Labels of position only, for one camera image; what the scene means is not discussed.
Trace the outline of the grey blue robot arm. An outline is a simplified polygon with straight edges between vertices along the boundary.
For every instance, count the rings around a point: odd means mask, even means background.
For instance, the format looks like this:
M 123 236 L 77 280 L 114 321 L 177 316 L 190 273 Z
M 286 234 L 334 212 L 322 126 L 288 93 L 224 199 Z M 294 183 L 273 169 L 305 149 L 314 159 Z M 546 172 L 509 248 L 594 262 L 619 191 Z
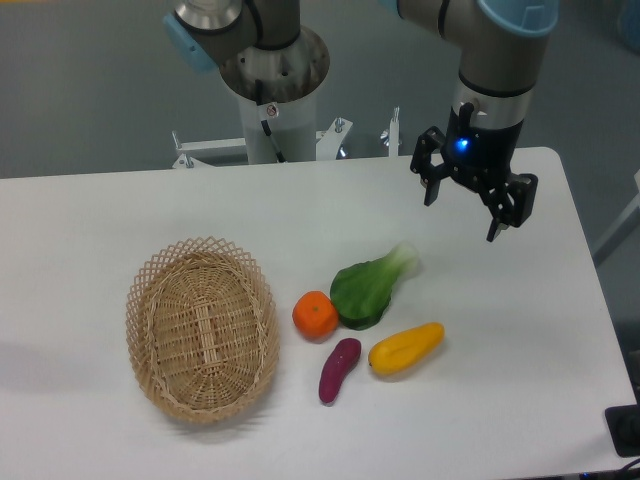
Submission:
M 480 196 L 492 217 L 490 238 L 521 226 L 538 180 L 514 173 L 510 162 L 558 3 L 391 1 L 388 8 L 461 51 L 448 125 L 421 134 L 411 160 L 426 202 L 448 178 Z M 163 25 L 187 64 L 218 70 L 239 100 L 250 162 L 317 158 L 314 100 L 330 57 L 301 23 L 298 2 L 180 1 Z

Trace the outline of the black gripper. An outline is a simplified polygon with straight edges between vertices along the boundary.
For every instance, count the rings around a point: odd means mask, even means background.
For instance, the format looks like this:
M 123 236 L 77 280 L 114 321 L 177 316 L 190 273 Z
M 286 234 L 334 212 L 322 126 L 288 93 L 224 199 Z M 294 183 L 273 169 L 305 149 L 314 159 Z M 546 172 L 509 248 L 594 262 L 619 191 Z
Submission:
M 410 170 L 420 176 L 425 189 L 424 205 L 432 205 L 441 180 L 448 175 L 444 163 L 434 165 L 432 155 L 444 147 L 442 158 L 451 178 L 480 193 L 492 220 L 487 241 L 493 242 L 510 227 L 519 228 L 531 215 L 538 187 L 534 174 L 511 173 L 510 162 L 523 122 L 508 128 L 485 129 L 472 125 L 476 117 L 473 103 L 451 110 L 446 137 L 438 127 L 430 127 L 417 139 Z

